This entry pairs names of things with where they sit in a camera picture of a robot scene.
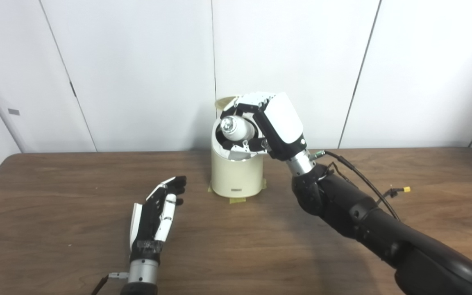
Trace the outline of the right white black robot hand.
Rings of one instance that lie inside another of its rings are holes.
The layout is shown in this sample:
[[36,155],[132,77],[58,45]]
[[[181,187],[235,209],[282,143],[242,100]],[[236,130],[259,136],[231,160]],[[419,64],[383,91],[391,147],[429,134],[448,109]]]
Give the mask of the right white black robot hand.
[[303,124],[285,92],[252,92],[236,96],[223,108],[221,120],[232,119],[234,131],[254,131],[235,139],[225,136],[224,150],[268,153],[272,159],[292,162],[307,148]]

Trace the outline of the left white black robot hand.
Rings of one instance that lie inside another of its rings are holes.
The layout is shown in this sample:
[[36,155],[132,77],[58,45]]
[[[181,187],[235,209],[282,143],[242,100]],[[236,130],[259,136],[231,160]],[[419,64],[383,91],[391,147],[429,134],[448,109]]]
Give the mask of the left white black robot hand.
[[179,195],[185,192],[186,183],[186,176],[171,177],[159,183],[144,203],[134,204],[129,234],[130,262],[145,259],[160,263],[176,207],[183,204]]

